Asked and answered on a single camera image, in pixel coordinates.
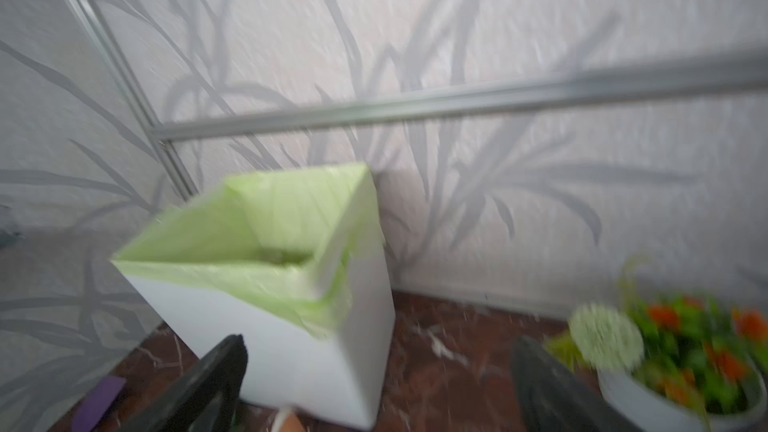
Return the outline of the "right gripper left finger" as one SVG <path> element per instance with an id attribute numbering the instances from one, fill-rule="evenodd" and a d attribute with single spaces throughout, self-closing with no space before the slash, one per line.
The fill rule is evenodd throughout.
<path id="1" fill-rule="evenodd" d="M 241 335 L 229 335 L 160 397 L 131 417 L 122 431 L 228 431 L 248 365 Z"/>

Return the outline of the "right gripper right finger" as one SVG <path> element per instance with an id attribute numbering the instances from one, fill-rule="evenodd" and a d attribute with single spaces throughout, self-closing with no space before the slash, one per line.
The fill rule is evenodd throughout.
<path id="1" fill-rule="evenodd" d="M 528 431 L 638 429 L 531 337 L 515 341 L 510 372 Z"/>

